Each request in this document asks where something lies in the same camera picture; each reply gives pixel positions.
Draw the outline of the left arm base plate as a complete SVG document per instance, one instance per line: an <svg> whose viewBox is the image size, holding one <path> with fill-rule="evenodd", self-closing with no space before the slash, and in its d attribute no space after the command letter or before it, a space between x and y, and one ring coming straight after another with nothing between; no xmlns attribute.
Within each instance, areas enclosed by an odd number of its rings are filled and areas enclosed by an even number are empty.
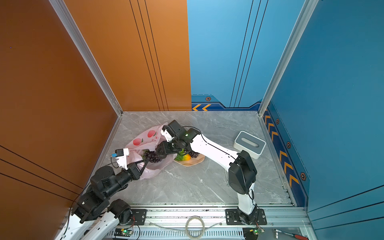
<svg viewBox="0 0 384 240"><path fill-rule="evenodd" d="M147 218L147 212L147 209L131 209L131 215L127 225L143 226Z"/></svg>

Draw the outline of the red handled tool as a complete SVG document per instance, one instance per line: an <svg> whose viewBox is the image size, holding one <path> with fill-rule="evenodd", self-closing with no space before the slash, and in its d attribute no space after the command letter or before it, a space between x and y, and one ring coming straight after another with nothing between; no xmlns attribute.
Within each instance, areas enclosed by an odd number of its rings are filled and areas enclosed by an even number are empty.
<svg viewBox="0 0 384 240"><path fill-rule="evenodd" d="M275 234L275 239L279 239L279 236L280 235L286 235L286 236L290 236L292 238L295 238L297 240L309 240L309 238L307 237L304 237L302 235L298 235L298 234L293 234L293 233L288 233L288 232L284 232L282 230L279 230L279 229L273 229L273 232Z"/></svg>

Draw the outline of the left aluminium corner post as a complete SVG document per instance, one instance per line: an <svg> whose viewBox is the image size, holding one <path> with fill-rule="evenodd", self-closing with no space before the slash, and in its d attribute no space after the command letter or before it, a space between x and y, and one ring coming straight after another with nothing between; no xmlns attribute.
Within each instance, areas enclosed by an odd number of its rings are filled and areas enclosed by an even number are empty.
<svg viewBox="0 0 384 240"><path fill-rule="evenodd" d="M85 38L83 37L79 27L77 26L74 18L72 17L66 3L62 0L49 1L67 33L87 64L89 70L93 74L104 95L109 101L118 117L123 115L123 109L119 104L115 94L112 91L104 73L102 72L97 60L95 59L91 49L89 48Z"/></svg>

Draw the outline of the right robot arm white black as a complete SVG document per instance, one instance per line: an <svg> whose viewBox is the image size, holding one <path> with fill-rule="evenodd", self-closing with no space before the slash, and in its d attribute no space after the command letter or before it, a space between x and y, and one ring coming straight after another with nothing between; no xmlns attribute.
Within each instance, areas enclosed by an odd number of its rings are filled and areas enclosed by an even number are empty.
<svg viewBox="0 0 384 240"><path fill-rule="evenodd" d="M156 147L156 154L160 159L193 151L213 160L225 169L229 186L238 194L237 213L240 221L246 225L256 222L254 185L257 169L248 152L242 150L238 153L226 149L206 138L199 129L181 126L175 120L163 126L161 135L165 140Z"/></svg>

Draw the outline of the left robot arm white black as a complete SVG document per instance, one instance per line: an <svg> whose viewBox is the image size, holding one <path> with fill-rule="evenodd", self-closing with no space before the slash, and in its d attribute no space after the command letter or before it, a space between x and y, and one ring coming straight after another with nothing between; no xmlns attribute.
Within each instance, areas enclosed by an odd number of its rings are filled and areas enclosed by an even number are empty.
<svg viewBox="0 0 384 240"><path fill-rule="evenodd" d="M111 166L99 168L90 179L90 185L79 197L57 240L102 240L111 231L116 237L125 237L134 227L144 225L147 210L133 210L121 199L110 202L116 193L139 180L148 160L134 162L115 174Z"/></svg>

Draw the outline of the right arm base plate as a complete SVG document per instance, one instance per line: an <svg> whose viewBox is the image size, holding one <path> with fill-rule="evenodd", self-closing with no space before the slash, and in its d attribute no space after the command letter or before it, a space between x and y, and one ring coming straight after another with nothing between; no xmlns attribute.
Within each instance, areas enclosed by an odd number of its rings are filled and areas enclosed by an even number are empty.
<svg viewBox="0 0 384 240"><path fill-rule="evenodd" d="M261 225L268 224L265 211L260 208L255 208L249 215L246 215L239 209L226 209L227 225Z"/></svg>

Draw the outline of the right aluminium corner post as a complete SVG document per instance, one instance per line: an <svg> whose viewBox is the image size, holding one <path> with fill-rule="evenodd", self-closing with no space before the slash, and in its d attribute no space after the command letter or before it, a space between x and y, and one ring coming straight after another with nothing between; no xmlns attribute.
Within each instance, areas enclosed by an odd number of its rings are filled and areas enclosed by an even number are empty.
<svg viewBox="0 0 384 240"><path fill-rule="evenodd" d="M267 110L267 107L272 100L272 97L284 75L284 72L286 71L286 68L297 48L298 43L300 42L300 39L313 15L313 12L318 2L319 0L304 1L303 7L295 22L295 25L284 48L282 56L278 62L278 65L275 69L275 72L271 78L271 81L268 85L268 88L259 107L258 113L260 117L262 117L265 111Z"/></svg>

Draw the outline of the white grey tissue box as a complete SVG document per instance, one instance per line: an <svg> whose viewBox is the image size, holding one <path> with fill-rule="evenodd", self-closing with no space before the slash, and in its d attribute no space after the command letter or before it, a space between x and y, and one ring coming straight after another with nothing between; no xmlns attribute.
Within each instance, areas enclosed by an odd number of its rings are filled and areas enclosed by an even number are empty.
<svg viewBox="0 0 384 240"><path fill-rule="evenodd" d="M234 141L234 148L238 151L246 151L252 159L258 159L266 146L266 142L245 131L240 131Z"/></svg>

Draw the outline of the pink fruit plate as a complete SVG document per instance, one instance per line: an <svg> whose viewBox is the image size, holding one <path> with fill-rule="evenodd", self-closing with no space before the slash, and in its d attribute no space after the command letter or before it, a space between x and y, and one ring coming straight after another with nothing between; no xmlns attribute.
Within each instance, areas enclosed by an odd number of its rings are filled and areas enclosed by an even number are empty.
<svg viewBox="0 0 384 240"><path fill-rule="evenodd" d="M192 167L194 165L197 165L205 160L205 156L202 154L199 154L196 158L188 157L187 161L177 161L174 160L175 163L178 163L184 167Z"/></svg>

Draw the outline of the purple grape bunch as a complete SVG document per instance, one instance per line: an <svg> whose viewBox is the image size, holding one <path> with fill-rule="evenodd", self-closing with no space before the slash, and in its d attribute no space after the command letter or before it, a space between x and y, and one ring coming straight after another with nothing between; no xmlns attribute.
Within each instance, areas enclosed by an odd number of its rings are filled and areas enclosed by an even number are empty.
<svg viewBox="0 0 384 240"><path fill-rule="evenodd" d="M142 155L143 160L150 163L159 163L162 161L155 151L144 150Z"/></svg>
<svg viewBox="0 0 384 240"><path fill-rule="evenodd" d="M190 152L188 153L188 155L189 155L192 159L195 159L195 158L197 158L197 157L199 156L199 153L194 152L194 151L190 151Z"/></svg>

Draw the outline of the left green circuit board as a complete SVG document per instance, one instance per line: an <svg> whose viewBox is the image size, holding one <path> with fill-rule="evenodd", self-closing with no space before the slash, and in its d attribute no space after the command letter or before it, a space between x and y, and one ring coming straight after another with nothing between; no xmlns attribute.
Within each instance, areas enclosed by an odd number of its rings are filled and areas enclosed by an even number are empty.
<svg viewBox="0 0 384 240"><path fill-rule="evenodd" d="M133 235L134 231L132 229L128 228L116 228L114 232L114 238L117 237L131 237Z"/></svg>

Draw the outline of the pink printed plastic bag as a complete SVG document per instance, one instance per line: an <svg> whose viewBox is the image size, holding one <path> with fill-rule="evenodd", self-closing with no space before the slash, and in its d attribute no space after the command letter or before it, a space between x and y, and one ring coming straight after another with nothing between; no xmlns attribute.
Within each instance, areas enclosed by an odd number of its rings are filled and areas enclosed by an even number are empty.
<svg viewBox="0 0 384 240"><path fill-rule="evenodd" d="M155 151L156 147L166 139L161 135L163 125L152 127L134 138L125 148L129 149L129 156L127 158L127 165L133 162L143 160L142 155L144 150ZM151 179L157 176L162 169L168 166L175 158L177 154L168 155L159 163L148 163L146 169L140 177L140 180Z"/></svg>

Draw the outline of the aluminium corner post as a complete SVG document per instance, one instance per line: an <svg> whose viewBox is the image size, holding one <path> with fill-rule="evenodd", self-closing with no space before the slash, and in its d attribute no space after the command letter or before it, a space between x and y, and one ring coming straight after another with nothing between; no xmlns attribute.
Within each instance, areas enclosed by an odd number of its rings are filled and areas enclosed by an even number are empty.
<svg viewBox="0 0 384 240"><path fill-rule="evenodd" d="M102 72L97 60L95 59L91 49L89 48L85 38L83 37L79 27L77 26L74 18L72 17L66 3L62 0L49 1L67 33L87 64L89 70L93 74L104 95L109 101L118 117L123 115L123 109L119 104L115 94L112 91L104 73Z"/></svg>
<svg viewBox="0 0 384 240"><path fill-rule="evenodd" d="M313 12L318 2L319 0L304 1L303 7L295 22L295 25L284 48L282 56L278 62L278 65L275 69L275 72L271 78L271 81L268 85L268 88L259 107L258 113L260 117L262 117L265 111L267 110L267 107L272 100L272 97L284 75L284 72L286 71L286 68L297 48L298 43L300 42L300 39L313 15Z"/></svg>

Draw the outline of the aluminium front rail frame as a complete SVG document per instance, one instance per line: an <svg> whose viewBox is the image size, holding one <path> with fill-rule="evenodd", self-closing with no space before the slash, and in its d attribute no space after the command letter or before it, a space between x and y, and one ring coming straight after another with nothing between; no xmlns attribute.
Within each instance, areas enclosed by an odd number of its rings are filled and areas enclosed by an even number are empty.
<svg viewBox="0 0 384 240"><path fill-rule="evenodd" d="M185 206L147 206L134 205L132 209L147 209L147 218L144 226L151 225L168 230L184 228L185 233L189 230L189 224L193 220L200 221L202 231L215 226L240 226L242 228L260 227L259 225L227 225L226 209L237 209L234 205L185 205ZM300 207L268 207L264 210L267 226L273 227L296 227L306 229L309 240L317 239L313 226L307 213Z"/></svg>

